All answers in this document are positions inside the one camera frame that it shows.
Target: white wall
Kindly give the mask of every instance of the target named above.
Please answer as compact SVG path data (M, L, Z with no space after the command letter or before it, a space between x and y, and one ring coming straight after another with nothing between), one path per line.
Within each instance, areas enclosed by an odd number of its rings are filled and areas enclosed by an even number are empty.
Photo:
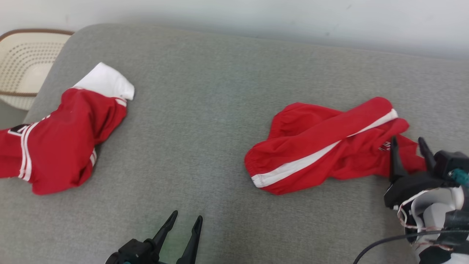
M466 0L0 0L0 34L105 22L469 58Z

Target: red clothing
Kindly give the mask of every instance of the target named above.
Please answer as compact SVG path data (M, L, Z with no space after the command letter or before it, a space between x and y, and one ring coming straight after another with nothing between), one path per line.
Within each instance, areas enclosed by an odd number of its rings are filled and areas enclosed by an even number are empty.
M103 63L91 73L78 83L87 87L66 90L57 110L41 121L0 131L0 178L19 177L32 184L33 193L51 194L80 186L91 176L95 145L121 123L125 98L132 99L134 92L119 72Z
M424 171L418 144L399 135L408 127L381 97L347 112L294 103L274 117L269 137L246 154L245 165L254 184L274 194L316 186L327 177L388 176L389 142L396 135L404 167Z

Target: laundry basket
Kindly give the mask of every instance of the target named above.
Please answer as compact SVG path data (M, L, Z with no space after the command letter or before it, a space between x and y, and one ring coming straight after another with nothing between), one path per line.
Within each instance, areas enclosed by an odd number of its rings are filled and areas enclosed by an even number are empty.
M72 34L28 29L0 36L0 100L29 110L55 58Z

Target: gray table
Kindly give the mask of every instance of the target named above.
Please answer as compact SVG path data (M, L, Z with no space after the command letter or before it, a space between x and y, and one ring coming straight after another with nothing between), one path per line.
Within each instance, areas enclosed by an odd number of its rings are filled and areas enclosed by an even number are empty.
M402 229L378 176L283 196L254 187L246 152L272 117L302 101L348 110L389 99L434 150L469 152L469 64L337 47L102 24L73 35L26 122L55 110L98 62L135 85L128 116L100 146L82 187L35 196L0 180L0 263L103 263L131 238L151 237L179 210L161 260L175 263L204 216L199 264L351 263ZM413 263L404 241L362 264Z

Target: teal connector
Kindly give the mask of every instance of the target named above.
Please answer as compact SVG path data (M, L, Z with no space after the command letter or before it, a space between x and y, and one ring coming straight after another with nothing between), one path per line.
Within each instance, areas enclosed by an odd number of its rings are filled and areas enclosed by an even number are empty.
M461 169L454 169L449 176L453 178L457 183L469 188L469 175L467 172Z

